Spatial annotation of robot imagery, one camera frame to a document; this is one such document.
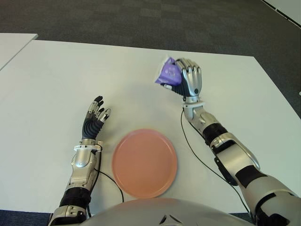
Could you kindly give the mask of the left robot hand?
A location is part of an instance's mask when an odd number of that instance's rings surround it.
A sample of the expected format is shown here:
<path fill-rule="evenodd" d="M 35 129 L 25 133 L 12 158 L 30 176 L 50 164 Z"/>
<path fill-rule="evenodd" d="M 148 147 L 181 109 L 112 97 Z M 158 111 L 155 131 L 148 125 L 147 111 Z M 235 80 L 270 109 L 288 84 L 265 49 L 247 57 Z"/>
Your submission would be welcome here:
<path fill-rule="evenodd" d="M 95 140 L 109 118 L 111 109 L 105 109 L 103 104 L 103 96 L 97 96 L 89 106 L 82 126 L 82 139 Z"/>

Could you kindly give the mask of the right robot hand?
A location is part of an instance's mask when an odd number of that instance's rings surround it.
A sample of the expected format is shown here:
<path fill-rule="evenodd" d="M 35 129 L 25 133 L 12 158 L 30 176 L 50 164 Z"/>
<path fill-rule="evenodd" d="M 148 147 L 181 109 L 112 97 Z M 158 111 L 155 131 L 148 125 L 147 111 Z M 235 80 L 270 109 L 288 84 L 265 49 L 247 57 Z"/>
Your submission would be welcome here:
<path fill-rule="evenodd" d="M 164 88 L 179 94 L 183 99 L 199 98 L 202 89 L 202 75 L 200 66 L 187 58 L 176 59 L 175 65 L 180 70 L 181 83 L 178 85 L 160 83 Z"/>

